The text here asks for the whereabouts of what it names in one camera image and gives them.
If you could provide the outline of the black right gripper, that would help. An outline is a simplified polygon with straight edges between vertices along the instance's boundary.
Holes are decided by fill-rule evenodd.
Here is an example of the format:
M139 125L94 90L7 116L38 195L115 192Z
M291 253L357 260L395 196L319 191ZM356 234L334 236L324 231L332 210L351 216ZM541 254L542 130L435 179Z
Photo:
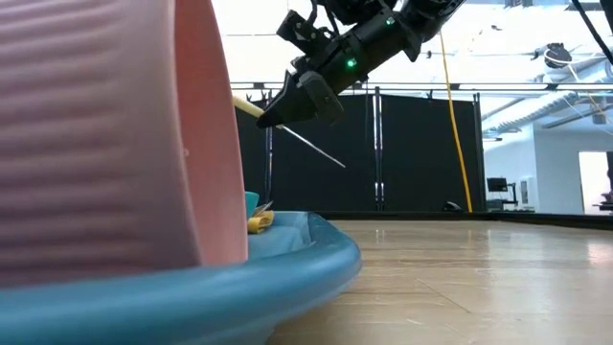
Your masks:
M333 39L307 62L302 75L284 73L281 91L257 120L259 128L313 118L335 123L343 115L337 95L396 54L411 61L420 53L421 37L398 18L374 18Z

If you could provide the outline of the yellow cloth napkin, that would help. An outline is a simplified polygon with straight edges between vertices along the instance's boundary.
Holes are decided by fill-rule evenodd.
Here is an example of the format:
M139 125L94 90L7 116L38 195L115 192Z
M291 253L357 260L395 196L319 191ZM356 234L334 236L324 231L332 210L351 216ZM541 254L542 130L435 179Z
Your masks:
M247 232L259 234L272 225L274 221L273 211L262 211L247 220Z

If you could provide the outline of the pink ribbed cup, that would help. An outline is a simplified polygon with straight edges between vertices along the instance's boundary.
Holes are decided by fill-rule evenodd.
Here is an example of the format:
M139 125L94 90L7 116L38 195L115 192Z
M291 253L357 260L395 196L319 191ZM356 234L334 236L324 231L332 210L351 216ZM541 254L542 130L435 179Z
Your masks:
M0 288L243 263L211 0L0 0Z

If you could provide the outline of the blue plastic tray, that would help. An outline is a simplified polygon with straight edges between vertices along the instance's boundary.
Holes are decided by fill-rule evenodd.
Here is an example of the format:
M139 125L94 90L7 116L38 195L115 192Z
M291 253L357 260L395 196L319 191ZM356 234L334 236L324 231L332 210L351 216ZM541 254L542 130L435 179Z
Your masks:
M0 345L264 345L335 298L361 253L317 214L278 212L243 264L0 289Z

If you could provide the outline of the black room divider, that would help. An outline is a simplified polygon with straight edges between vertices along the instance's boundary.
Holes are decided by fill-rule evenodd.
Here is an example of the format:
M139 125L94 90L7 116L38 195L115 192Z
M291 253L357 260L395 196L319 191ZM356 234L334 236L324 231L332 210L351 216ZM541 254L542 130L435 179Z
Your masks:
M333 126L312 120L271 135L238 110L244 185L277 210L439 212L447 202L486 209L483 148L471 102L343 96Z

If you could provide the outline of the small background monitor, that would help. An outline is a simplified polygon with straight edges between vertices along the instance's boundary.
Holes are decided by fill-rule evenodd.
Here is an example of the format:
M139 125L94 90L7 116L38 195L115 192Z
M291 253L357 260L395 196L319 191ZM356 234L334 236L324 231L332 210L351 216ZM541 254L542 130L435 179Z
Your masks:
M486 206L489 211L504 211L507 205L518 205L516 184L510 183L505 177L489 177L487 179L488 192L496 194L494 198L487 200Z

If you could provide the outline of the ceiling light rail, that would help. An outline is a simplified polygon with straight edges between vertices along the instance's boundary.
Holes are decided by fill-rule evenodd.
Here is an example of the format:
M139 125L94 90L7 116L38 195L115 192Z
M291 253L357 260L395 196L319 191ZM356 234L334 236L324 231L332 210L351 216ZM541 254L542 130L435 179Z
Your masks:
M394 91L613 91L613 82L599 83L418 83L418 82L364 82L354 83L348 90L379 88Z

